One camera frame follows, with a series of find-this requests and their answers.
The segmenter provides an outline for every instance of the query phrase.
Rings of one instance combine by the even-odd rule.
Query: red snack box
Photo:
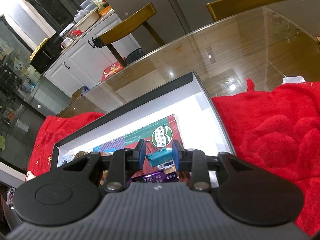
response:
[[[116,63],[112,64],[111,66],[107,67],[103,71],[101,82],[105,81],[107,78],[111,77],[114,73],[117,73],[121,69],[123,69],[123,67],[120,65],[120,63],[118,61]]]

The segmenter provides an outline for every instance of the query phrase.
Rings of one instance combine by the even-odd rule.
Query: glass door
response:
[[[5,90],[0,90],[0,161],[27,174],[29,159],[44,120]]]
[[[28,103],[41,78],[30,65],[31,53],[0,17],[0,162],[24,174],[46,117]]]

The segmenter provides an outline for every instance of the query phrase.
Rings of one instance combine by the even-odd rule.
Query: open box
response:
[[[67,152],[92,151],[111,140],[174,115],[183,147],[217,156],[235,154],[200,78],[190,72],[111,111],[55,144],[51,169]]]

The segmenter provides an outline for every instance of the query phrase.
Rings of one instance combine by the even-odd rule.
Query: refrigerator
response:
[[[212,1],[216,0],[107,0],[122,21],[151,2],[157,13],[148,23],[165,43],[212,23],[205,6]],[[143,26],[132,35],[146,53],[159,47]]]

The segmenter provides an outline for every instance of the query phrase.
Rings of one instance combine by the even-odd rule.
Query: cabinet handle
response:
[[[93,47],[93,48],[94,48],[94,46],[92,46],[92,44],[90,43],[90,41],[88,41],[88,43],[89,43],[89,45],[90,45],[91,47]]]
[[[48,54],[46,54],[46,52],[44,51],[44,49],[42,50],[42,52],[43,52],[49,59],[52,59],[52,57],[50,57]]]
[[[65,62],[63,64],[67,69],[70,69],[70,67],[68,67]]]

